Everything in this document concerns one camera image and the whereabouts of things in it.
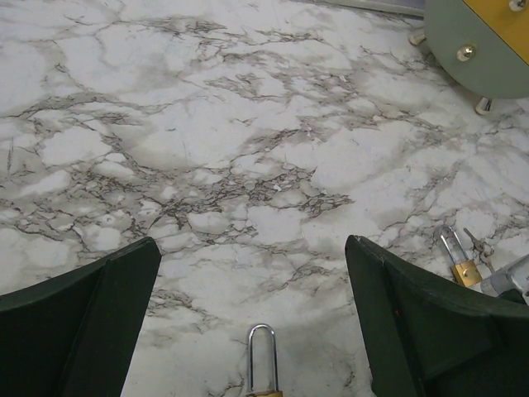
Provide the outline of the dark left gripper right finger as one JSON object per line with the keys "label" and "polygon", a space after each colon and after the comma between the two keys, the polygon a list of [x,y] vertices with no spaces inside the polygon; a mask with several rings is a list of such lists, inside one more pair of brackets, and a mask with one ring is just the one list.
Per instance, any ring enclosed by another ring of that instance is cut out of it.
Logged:
{"label": "dark left gripper right finger", "polygon": [[361,236],[345,254],[375,395],[528,394],[527,294],[482,294]]}

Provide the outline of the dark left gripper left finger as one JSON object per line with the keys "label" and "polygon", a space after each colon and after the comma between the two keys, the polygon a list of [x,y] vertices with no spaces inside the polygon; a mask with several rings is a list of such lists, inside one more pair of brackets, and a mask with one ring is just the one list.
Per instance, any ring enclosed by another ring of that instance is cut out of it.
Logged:
{"label": "dark left gripper left finger", "polygon": [[1,297],[3,396],[118,396],[161,262],[145,237]]}

